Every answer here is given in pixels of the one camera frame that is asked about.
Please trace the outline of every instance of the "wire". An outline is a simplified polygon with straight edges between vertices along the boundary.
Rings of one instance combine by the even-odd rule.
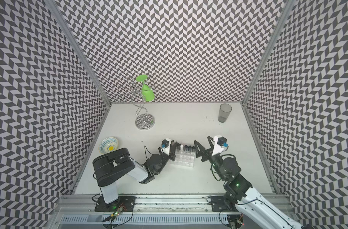
[[[102,220],[101,224],[103,225],[104,228],[106,228],[106,227],[104,226],[104,222],[105,222],[105,221],[103,220],[104,214],[105,214],[105,212],[103,212],[103,215],[101,216],[101,220]]]
[[[128,223],[128,222],[132,219],[132,217],[133,217],[133,208],[132,208],[132,207],[130,207],[130,208],[131,208],[131,210],[132,210],[132,215],[131,215],[131,217],[129,218],[129,220],[125,221],[125,222],[122,223],[122,224],[117,225],[116,227],[119,227],[119,226],[121,226],[121,225],[123,225],[123,224],[125,224],[125,223]]]
[[[109,228],[113,228],[113,226],[112,226],[113,219],[115,219],[115,218],[112,217],[112,219],[110,220],[110,227]]]
[[[212,176],[215,178],[215,180],[221,181],[220,175],[219,175],[220,179],[217,179],[217,177],[215,177],[215,174],[214,174],[214,173],[217,173],[217,172],[214,172],[214,171],[212,170],[212,165],[211,165],[211,168],[210,168],[209,170],[212,172]]]
[[[221,222],[224,226],[226,226],[226,227],[228,227],[228,228],[231,228],[230,225],[224,224],[224,223],[222,222],[221,218],[220,218],[221,212],[223,212],[223,211],[225,211],[225,210],[227,210],[227,209],[222,209],[222,210],[219,212],[219,220],[220,220],[220,222]]]
[[[146,150],[147,150],[147,152],[149,152],[149,153],[151,153],[151,152],[149,151],[149,149],[147,149],[146,146],[144,146],[144,155],[146,156],[146,160],[148,160]]]
[[[273,210],[270,206],[268,206],[267,204],[263,203],[264,205],[266,205],[269,209],[271,209],[274,213],[276,213],[280,218],[282,218],[282,216],[280,216],[275,210]],[[287,221],[286,219],[282,218],[288,226],[292,227]]]
[[[246,203],[244,203],[244,204],[236,204],[236,205],[246,205],[246,204],[252,203],[252,202],[254,202],[254,201],[257,201],[257,200],[252,200],[252,201],[246,202]]]
[[[94,195],[91,199],[92,199],[92,201],[94,201],[95,203],[97,203],[97,201],[96,200],[94,200],[94,197],[95,196],[97,196],[97,195],[100,195],[100,193],[98,193],[98,194],[96,194],[96,195]]]
[[[151,155],[153,155],[153,154],[149,151],[149,149],[147,149],[146,146],[144,146],[144,149],[147,150],[147,152],[149,152]]]
[[[223,154],[223,155],[221,155],[221,157],[223,157],[223,156],[232,156],[233,158],[235,158],[235,156],[232,155],[232,154]]]
[[[127,208],[124,207],[123,204],[124,204],[124,203],[121,203],[121,205],[118,207],[118,210],[117,210],[117,211],[119,211],[120,208],[123,208],[124,210],[127,210]]]
[[[92,175],[93,176],[93,178],[95,179],[95,180],[97,180],[96,179],[96,177],[95,177],[95,173],[96,173],[96,171],[98,171],[99,169],[101,169],[102,167],[104,167],[104,166],[106,166],[106,165],[108,165],[108,164],[111,164],[111,163],[113,163],[113,162],[108,162],[108,163],[106,163],[105,165],[102,165],[102,166],[100,166],[100,167],[98,167],[98,169],[97,170],[95,170],[95,172],[94,172],[94,174]]]
[[[111,163],[113,163],[114,161],[112,161],[112,162],[108,162],[108,163],[106,163],[106,164],[104,164],[104,165],[102,165],[102,166],[100,166],[100,167],[98,167],[98,169],[97,170],[95,170],[95,172],[94,172],[94,174],[92,175],[93,176],[93,178],[95,179],[95,180],[97,180],[97,181],[99,181],[99,179],[100,178],[102,178],[103,176],[105,176],[105,175],[108,175],[108,174],[110,174],[110,173],[105,173],[103,176],[100,176],[100,178],[99,179],[96,179],[96,172],[99,170],[99,169],[101,169],[102,167],[104,167],[104,166],[106,166],[106,165],[108,165],[108,164],[111,164]]]

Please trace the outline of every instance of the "green cup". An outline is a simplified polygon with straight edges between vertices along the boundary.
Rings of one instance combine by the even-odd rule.
[[[147,79],[147,75],[137,76],[137,82],[144,82]],[[142,85],[142,95],[144,95],[146,102],[152,101],[155,99],[155,94],[153,94],[153,90],[145,83]]]

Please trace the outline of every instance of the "metal wine glass holder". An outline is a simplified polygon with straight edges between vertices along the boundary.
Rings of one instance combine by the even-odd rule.
[[[124,103],[124,101],[122,100],[123,96],[130,95],[130,102],[137,107],[136,120],[135,120],[136,127],[142,131],[150,129],[155,124],[155,118],[153,117],[152,114],[149,114],[148,110],[144,107],[144,105],[146,104],[146,97],[142,94],[142,92],[149,91],[149,90],[152,91],[152,88],[148,90],[141,90],[133,81],[131,84],[129,84],[128,90],[129,92],[118,96],[117,98],[118,103]],[[138,98],[138,101],[140,104],[139,105],[135,104],[133,98]],[[140,114],[142,109],[144,109],[146,113]]]

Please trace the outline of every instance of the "metal bracket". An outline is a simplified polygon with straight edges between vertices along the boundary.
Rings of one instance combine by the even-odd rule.
[[[114,212],[117,210],[117,206],[124,206],[127,210],[126,212],[132,212],[134,205],[136,203],[135,196],[120,196],[118,200],[112,202],[111,204],[106,204],[104,202],[104,197],[100,196],[98,198],[98,203],[95,206],[95,212]]]
[[[220,212],[226,210],[224,197],[211,196],[211,207],[213,212]]]

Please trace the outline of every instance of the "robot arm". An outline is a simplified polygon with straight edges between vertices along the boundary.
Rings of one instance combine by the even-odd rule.
[[[94,175],[105,204],[112,204],[119,198],[116,181],[124,175],[135,178],[141,184],[152,181],[154,175],[159,175],[166,163],[175,160],[177,142],[166,139],[162,141],[159,153],[151,155],[142,165],[130,157],[126,148],[101,155],[92,162]]]
[[[215,169],[220,180],[225,181],[224,205],[227,209],[245,214],[263,229],[312,229],[291,219],[265,199],[243,176],[241,168],[233,155],[220,155],[227,147],[226,139],[221,136],[207,137],[211,146],[205,149],[195,141],[196,157],[202,157],[202,162],[209,161],[211,170]]]

